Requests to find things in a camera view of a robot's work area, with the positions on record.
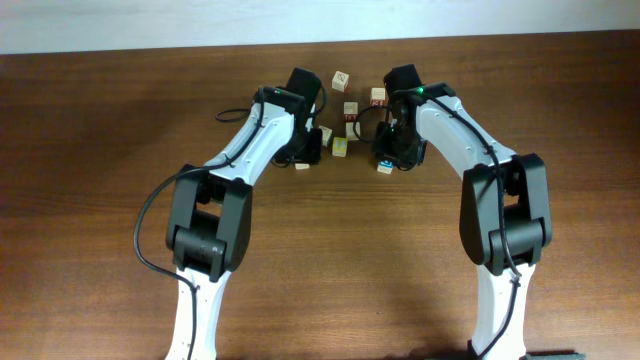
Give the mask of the yellow blue wooden block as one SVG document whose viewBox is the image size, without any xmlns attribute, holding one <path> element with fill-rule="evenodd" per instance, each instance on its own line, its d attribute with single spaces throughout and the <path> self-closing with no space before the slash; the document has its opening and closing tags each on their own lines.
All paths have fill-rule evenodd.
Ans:
<svg viewBox="0 0 640 360">
<path fill-rule="evenodd" d="M 348 140 L 342 137 L 334 137 L 332 141 L 332 155 L 345 157 L 348 149 Z"/>
</svg>

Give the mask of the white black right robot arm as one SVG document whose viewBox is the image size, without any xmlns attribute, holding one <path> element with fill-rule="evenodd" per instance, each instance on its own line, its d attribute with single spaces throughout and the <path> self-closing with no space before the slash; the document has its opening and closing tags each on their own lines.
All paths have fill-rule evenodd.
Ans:
<svg viewBox="0 0 640 360">
<path fill-rule="evenodd" d="M 478 275 L 472 359 L 523 359 L 528 286 L 552 238 L 547 174 L 536 154 L 519 155 L 489 135 L 445 83 L 424 84 L 414 65 L 383 80 L 387 113 L 372 150 L 411 170 L 434 146 L 462 181 L 459 234 Z"/>
</svg>

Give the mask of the blue D wooden block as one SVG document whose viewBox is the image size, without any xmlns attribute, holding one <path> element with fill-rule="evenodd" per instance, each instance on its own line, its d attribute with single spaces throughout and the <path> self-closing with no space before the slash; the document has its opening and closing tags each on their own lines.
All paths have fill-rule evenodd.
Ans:
<svg viewBox="0 0 640 360">
<path fill-rule="evenodd" d="M 384 174 L 391 174 L 394 169 L 394 164 L 391 161 L 380 161 L 377 166 L 377 171 Z"/>
</svg>

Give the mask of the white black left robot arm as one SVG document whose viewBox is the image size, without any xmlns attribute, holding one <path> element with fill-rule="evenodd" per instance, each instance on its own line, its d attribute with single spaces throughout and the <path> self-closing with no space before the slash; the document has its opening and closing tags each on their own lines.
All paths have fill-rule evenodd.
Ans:
<svg viewBox="0 0 640 360">
<path fill-rule="evenodd" d="M 283 87 L 263 87 L 244 125 L 202 167 L 176 180 L 166 246 L 179 278 L 170 359 L 213 359 L 224 289 L 250 240 L 253 187 L 270 162 L 316 165 L 322 132 L 313 124 L 319 77 L 296 68 Z"/>
</svg>

